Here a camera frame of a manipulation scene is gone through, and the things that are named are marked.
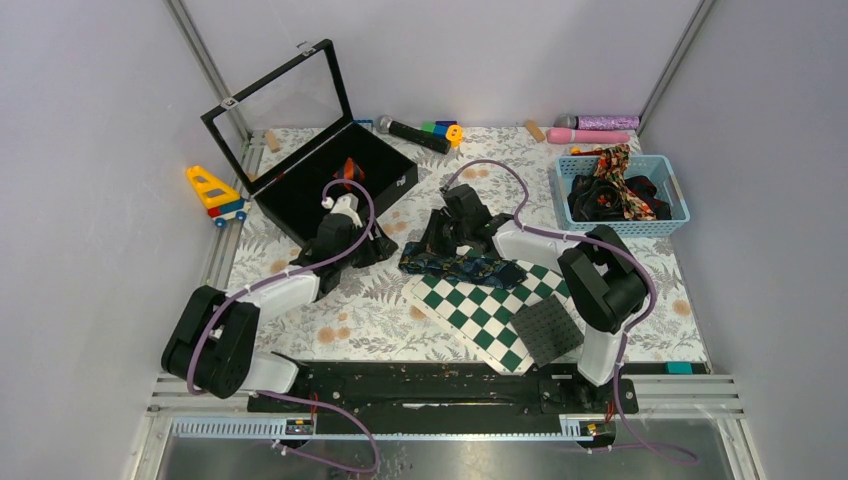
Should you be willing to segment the dark blue floral tie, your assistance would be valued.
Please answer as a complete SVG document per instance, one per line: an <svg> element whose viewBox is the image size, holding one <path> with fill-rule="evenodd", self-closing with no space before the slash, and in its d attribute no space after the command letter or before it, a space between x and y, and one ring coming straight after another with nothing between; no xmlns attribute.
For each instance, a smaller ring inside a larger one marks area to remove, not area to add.
<svg viewBox="0 0 848 480"><path fill-rule="evenodd" d="M527 271L516 262L480 255L442 255L428 251L422 244L408 242L400 256L398 269L410 275L428 275L437 279L500 289L513 289L527 280Z"/></svg>

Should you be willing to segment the black display box glass lid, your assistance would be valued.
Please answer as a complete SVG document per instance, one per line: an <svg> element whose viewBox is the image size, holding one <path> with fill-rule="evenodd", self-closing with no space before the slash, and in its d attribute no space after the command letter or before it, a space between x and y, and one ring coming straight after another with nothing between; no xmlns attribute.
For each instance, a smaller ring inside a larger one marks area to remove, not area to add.
<svg viewBox="0 0 848 480"><path fill-rule="evenodd" d="M364 169L361 185L378 215L419 182L414 161L355 120L329 39L303 47L201 120L254 205L298 244L315 235L321 192L348 157ZM278 153L267 148L267 130Z"/></svg>

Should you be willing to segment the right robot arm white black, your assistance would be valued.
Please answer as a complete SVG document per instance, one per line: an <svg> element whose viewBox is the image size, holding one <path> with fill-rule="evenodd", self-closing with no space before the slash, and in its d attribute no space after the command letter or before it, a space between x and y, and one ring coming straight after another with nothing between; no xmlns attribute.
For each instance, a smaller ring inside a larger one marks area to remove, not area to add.
<svg viewBox="0 0 848 480"><path fill-rule="evenodd" d="M608 226L585 235L546 230L494 215L467 184L444 187L444 207L428 226L428 240L438 247L467 246L485 257L523 261L544 267L565 281L571 300L586 324L575 402L597 412L613 398L610 381L623 366L625 337L656 303L656 286L646 268Z"/></svg>

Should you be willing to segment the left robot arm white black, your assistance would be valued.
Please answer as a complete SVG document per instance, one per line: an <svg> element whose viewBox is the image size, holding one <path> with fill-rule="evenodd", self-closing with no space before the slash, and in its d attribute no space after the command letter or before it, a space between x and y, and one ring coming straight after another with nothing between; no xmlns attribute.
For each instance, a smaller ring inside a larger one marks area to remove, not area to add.
<svg viewBox="0 0 848 480"><path fill-rule="evenodd" d="M226 399L240 390L272 390L288 411L309 401L310 385L299 364L282 354L256 351L259 326L289 310L315 303L335 289L348 268L389 259L398 249L377 221L356 224L331 213L316 235L278 274L228 294L204 285L190 295L161 356L161 367L193 393Z"/></svg>

